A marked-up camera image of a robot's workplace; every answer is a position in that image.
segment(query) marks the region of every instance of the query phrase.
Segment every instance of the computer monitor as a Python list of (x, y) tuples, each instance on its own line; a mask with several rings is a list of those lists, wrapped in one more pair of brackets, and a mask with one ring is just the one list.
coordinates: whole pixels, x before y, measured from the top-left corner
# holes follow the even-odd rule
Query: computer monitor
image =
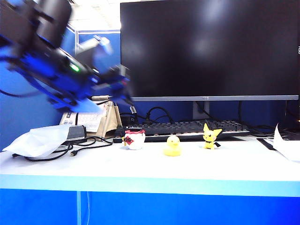
[(297, 100), (299, 11), (299, 0), (121, 3), (133, 100)]

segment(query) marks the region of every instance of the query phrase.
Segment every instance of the paper sheet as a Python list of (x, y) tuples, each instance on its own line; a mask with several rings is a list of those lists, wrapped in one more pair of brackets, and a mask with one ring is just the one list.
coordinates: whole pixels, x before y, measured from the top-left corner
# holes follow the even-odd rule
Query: paper sheet
[[(104, 103), (98, 106), (100, 108), (99, 113), (85, 113), (78, 114), (78, 125), (84, 125), (87, 132), (97, 132), (101, 118), (106, 116), (108, 104)], [(61, 124), (75, 125), (76, 113), (65, 113), (61, 120)]]
[(300, 141), (283, 140), (276, 126), (273, 140), (273, 148), (279, 151), (287, 159), (300, 162)]

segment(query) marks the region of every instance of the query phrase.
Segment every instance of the rubber duck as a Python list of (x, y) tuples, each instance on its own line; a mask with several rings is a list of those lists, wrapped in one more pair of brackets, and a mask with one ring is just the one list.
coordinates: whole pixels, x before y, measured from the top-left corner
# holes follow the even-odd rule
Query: rubber duck
[(166, 156), (180, 156), (182, 147), (179, 146), (180, 140), (177, 136), (171, 135), (167, 139), (167, 147), (164, 148)]
[(217, 136), (221, 133), (222, 129), (210, 130), (207, 124), (204, 124), (203, 128), (203, 139), (205, 140), (204, 149), (215, 149), (215, 145), (220, 147), (221, 145), (217, 142), (214, 142), (217, 139)]

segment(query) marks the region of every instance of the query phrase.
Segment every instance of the black keyboard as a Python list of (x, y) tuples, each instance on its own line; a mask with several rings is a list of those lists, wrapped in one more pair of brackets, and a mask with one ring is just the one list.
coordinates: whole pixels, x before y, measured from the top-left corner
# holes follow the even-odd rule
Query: black keyboard
[(246, 136), (249, 135), (247, 126), (239, 124), (234, 121), (189, 121), (189, 122), (176, 122), (176, 123), (153, 123), (151, 125), (135, 125), (131, 127), (118, 127), (115, 131), (113, 141), (121, 143), (125, 130), (130, 128), (139, 127), (145, 130), (145, 142), (165, 142), (170, 135), (176, 135), (181, 141), (195, 140), (203, 141), (203, 127), (207, 122), (210, 130), (222, 129), (217, 139), (224, 139), (228, 137)]

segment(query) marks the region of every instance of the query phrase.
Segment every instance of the eggshell figurine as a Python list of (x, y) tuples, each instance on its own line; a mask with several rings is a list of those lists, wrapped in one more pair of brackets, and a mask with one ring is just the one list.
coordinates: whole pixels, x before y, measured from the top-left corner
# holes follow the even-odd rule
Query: eggshell figurine
[(180, 156), (182, 147), (179, 146), (180, 140), (177, 136), (171, 135), (167, 139), (167, 147), (164, 148), (166, 156)]
[(128, 146), (129, 149), (138, 150), (143, 147), (145, 138), (146, 135), (144, 130), (140, 130), (140, 131), (126, 130), (123, 138), (123, 142), (125, 145)]

